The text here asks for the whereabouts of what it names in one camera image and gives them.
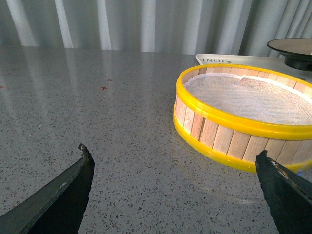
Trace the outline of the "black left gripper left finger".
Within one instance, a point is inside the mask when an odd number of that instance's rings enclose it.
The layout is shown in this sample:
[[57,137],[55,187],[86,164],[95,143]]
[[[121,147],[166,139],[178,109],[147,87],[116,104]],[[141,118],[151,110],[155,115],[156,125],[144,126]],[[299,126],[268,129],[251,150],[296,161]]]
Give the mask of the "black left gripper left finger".
[[0,217],[2,234],[76,234],[89,200],[94,161],[85,145],[72,166]]

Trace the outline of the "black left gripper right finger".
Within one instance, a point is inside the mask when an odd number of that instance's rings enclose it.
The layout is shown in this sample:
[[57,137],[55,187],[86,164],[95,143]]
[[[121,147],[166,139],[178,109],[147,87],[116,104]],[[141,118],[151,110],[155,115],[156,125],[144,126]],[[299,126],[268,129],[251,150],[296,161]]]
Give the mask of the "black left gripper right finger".
[[256,156],[256,172],[270,214],[281,234],[312,232],[312,183],[267,156]]

